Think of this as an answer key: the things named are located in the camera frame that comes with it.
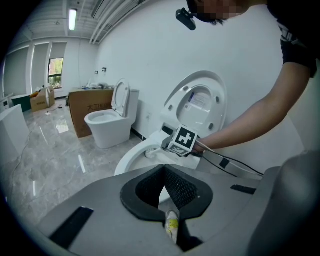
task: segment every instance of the floor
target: floor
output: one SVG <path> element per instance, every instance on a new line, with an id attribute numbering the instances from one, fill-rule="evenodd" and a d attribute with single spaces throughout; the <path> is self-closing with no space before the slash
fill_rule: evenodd
<path id="1" fill-rule="evenodd" d="M 92 135 L 78 138 L 64 99 L 23 114 L 30 130 L 28 143 L 21 157 L 1 166 L 0 178 L 9 205 L 33 225 L 87 185 L 113 176 L 121 158 L 140 143 L 131 134 L 120 145 L 100 149 Z"/>

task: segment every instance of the open toilet lid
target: open toilet lid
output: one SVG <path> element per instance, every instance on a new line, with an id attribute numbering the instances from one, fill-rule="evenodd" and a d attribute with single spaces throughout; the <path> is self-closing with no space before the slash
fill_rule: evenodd
<path id="1" fill-rule="evenodd" d="M 130 93 L 129 83 L 122 78 L 115 86 L 111 106 L 120 116 L 127 116 L 127 103 Z"/>

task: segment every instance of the ceiling light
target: ceiling light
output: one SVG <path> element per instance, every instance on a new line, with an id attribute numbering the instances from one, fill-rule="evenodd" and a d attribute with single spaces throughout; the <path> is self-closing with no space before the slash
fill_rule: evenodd
<path id="1" fill-rule="evenodd" d="M 69 29 L 75 30 L 76 28 L 76 18 L 77 18 L 77 10 L 70 9 L 69 10 Z"/>

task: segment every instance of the person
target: person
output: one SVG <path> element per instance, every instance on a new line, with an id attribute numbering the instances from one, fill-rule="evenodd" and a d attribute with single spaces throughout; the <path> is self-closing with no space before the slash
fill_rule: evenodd
<path id="1" fill-rule="evenodd" d="M 198 20 L 213 25 L 245 13 L 250 7 L 267 4 L 282 32 L 283 66 L 272 90 L 226 128 L 200 139 L 211 149 L 252 141 L 279 125 L 317 71 L 320 59 L 316 4 L 305 0 L 187 0 Z M 194 151 L 204 149 L 196 144 Z"/>

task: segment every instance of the ceiling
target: ceiling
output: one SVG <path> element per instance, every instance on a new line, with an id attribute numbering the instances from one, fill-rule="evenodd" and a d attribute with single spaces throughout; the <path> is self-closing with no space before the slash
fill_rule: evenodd
<path id="1" fill-rule="evenodd" d="M 16 34 L 11 46 L 52 37 L 84 38 L 99 44 L 121 20 L 148 1 L 43 0 Z M 77 9 L 75 30 L 69 30 L 69 9 Z"/>

